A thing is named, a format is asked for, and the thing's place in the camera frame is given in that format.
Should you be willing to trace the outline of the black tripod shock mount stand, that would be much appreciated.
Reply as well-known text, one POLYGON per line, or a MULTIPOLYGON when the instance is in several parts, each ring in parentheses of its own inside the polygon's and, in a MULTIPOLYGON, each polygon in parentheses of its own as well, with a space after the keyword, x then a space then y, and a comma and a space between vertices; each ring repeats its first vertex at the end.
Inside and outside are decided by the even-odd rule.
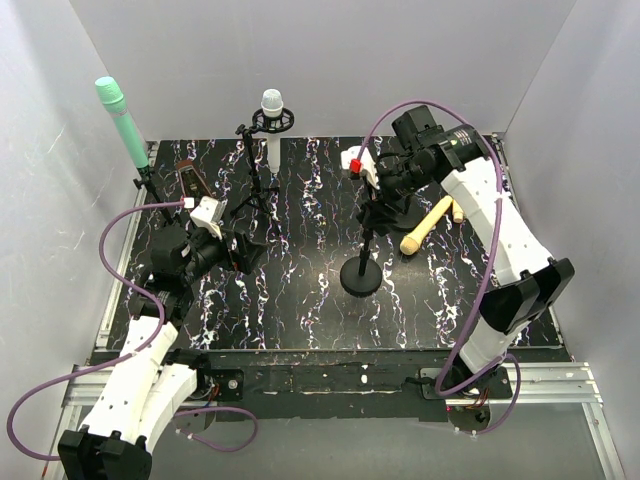
POLYGON ((253 135, 256 133, 282 134, 294 126, 294 121, 295 117, 293 112, 285 107, 282 116, 275 121, 268 121, 261 109, 254 112, 250 126, 241 124, 237 127, 236 134, 241 137, 244 151, 247 154, 247 163, 250 168, 251 190, 249 196, 230 212, 232 218, 236 218, 244 207, 251 207, 263 214, 269 214, 266 201, 272 193, 278 193, 279 188, 262 186, 253 152, 253 135))

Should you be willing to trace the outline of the aluminium left side rail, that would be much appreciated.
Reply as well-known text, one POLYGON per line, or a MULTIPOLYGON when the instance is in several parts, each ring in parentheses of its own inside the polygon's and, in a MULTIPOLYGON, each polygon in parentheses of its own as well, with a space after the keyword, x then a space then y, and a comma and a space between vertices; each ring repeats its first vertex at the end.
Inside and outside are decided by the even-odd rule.
MULTIPOLYGON (((154 166, 156 163, 157 152, 159 149, 159 141, 150 141, 147 143, 148 146, 148 157, 150 160, 150 165, 154 166)), ((138 230, 139 222, 140 222, 141 213, 136 212, 131 214, 128 217, 126 223, 126 235, 124 237, 123 245, 121 248, 121 252, 118 258, 117 263, 117 272, 124 276, 128 269, 129 260, 131 258, 131 251, 133 248, 134 240, 136 238, 136 232, 138 230)), ((102 317, 102 321, 100 324, 100 328, 98 330, 95 342, 96 349, 105 349, 108 344, 108 339, 110 336, 110 332, 113 326, 115 313, 117 310, 117 305, 119 302, 119 297, 121 294, 123 284, 114 279, 112 282, 111 290, 108 297, 108 302, 105 307, 105 311, 102 317)))

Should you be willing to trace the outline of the yellow microphone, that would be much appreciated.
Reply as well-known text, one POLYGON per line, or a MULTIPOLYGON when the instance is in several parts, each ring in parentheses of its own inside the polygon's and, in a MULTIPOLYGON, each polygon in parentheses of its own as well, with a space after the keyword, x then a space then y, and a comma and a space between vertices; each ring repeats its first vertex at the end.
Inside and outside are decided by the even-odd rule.
POLYGON ((421 222, 408 234, 406 234, 400 243, 400 252, 405 256, 416 254, 427 235, 436 226, 439 220, 446 214, 451 207, 453 198, 449 195, 443 197, 421 220, 421 222))

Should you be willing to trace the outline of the green microphone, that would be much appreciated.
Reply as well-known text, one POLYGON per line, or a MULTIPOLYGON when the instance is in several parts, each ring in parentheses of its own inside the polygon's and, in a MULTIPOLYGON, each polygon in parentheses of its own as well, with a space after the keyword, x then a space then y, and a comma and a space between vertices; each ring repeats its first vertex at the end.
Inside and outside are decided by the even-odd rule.
POLYGON ((127 152, 137 169, 149 167, 146 147, 142 141, 128 105, 117 81, 111 76, 103 76, 94 82, 99 100, 110 114, 127 152))

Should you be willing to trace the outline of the aluminium front rail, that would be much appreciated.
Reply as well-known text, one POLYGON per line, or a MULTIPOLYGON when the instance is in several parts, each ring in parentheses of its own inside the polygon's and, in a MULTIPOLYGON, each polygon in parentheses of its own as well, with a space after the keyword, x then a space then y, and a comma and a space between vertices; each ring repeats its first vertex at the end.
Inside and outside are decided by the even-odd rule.
MULTIPOLYGON (((66 388, 62 406, 92 406, 109 380, 112 368, 79 376, 66 388)), ((602 404, 589 365, 584 363, 522 363, 517 399, 522 404, 602 404)))

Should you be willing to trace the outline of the small black clip mic stand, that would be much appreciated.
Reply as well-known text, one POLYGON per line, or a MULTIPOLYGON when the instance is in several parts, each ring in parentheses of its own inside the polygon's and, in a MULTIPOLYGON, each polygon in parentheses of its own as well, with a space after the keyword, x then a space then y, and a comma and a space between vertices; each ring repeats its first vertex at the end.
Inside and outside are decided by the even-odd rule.
MULTIPOLYGON (((133 179, 133 183, 137 190, 144 188, 156 204, 164 203, 157 192, 156 186, 153 181, 154 169, 151 166, 138 168, 138 177, 133 179)), ((160 209, 162 216, 164 217, 167 225, 173 225, 178 222, 178 218, 172 214, 167 207, 160 209)))

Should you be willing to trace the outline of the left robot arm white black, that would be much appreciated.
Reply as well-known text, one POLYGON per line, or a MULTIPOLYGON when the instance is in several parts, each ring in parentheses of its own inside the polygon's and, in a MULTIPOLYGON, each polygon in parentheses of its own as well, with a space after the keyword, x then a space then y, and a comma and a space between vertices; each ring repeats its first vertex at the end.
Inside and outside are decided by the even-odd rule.
POLYGON ((202 388, 196 362, 165 359, 194 302, 192 286, 213 268, 246 273, 263 247, 198 227, 158 230, 150 265, 134 288, 137 305, 117 364, 77 430, 63 432, 58 455, 69 479, 147 479, 152 452, 180 404, 202 388))

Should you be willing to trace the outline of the pink microphone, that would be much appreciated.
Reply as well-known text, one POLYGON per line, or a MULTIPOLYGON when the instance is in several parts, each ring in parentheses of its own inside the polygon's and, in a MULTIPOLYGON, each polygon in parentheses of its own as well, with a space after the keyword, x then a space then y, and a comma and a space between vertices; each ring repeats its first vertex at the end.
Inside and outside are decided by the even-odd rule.
POLYGON ((462 223, 465 218, 463 209, 461 208, 460 204, 455 200, 452 201, 452 218, 453 218, 453 221, 457 224, 462 223))

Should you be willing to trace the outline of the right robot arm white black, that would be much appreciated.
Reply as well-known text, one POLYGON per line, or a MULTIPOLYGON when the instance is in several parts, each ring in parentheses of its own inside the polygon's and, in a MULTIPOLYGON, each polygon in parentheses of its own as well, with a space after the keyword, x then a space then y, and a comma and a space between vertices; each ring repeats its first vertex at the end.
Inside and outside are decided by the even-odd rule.
POLYGON ((473 389, 506 358, 520 332, 557 300, 575 269, 557 259, 533 235, 503 190, 497 155, 465 120, 450 130, 431 113, 435 104, 410 100, 392 123, 402 151, 390 168, 377 164, 367 140, 340 154, 343 172, 362 179, 368 199, 358 221, 366 241, 394 224, 393 203, 431 183, 457 202, 488 254, 471 313, 445 366, 435 379, 436 395, 473 389))

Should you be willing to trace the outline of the white microphone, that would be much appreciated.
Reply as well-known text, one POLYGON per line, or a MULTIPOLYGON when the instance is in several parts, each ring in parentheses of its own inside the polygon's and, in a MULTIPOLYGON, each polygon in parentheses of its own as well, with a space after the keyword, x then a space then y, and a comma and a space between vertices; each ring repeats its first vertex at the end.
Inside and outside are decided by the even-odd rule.
MULTIPOLYGON (((279 119, 284 109, 280 91, 273 88, 265 90, 262 95, 261 108, 268 121, 279 119)), ((280 136, 278 134, 270 133, 267 136, 267 162, 270 172, 277 175, 281 165, 280 136)))

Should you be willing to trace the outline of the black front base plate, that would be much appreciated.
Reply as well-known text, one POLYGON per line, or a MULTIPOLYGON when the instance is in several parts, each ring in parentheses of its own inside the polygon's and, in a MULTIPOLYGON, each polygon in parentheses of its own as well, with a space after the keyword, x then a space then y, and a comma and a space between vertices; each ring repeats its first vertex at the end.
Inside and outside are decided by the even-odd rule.
POLYGON ((215 379, 220 406, 266 419, 406 418, 444 422, 442 399, 425 399, 418 376, 440 369, 445 350, 194 350, 174 348, 168 363, 215 379))

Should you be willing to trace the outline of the brown wooden metronome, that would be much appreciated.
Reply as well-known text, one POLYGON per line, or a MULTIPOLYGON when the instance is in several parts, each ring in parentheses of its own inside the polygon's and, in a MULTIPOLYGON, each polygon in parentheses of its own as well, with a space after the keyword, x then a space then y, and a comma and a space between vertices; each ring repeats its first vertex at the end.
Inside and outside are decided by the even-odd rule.
POLYGON ((176 171, 184 197, 194 198, 196 202, 203 197, 213 197, 202 172, 191 160, 185 159, 178 162, 176 171))

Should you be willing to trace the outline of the black round base mic stand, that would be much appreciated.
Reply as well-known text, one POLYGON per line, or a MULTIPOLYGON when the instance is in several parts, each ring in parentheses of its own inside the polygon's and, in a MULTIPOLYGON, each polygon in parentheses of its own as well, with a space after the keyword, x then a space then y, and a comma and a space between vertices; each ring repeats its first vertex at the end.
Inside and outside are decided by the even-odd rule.
POLYGON ((411 232, 426 215, 424 208, 414 195, 408 195, 399 200, 387 203, 391 210, 390 228, 398 232, 411 232))

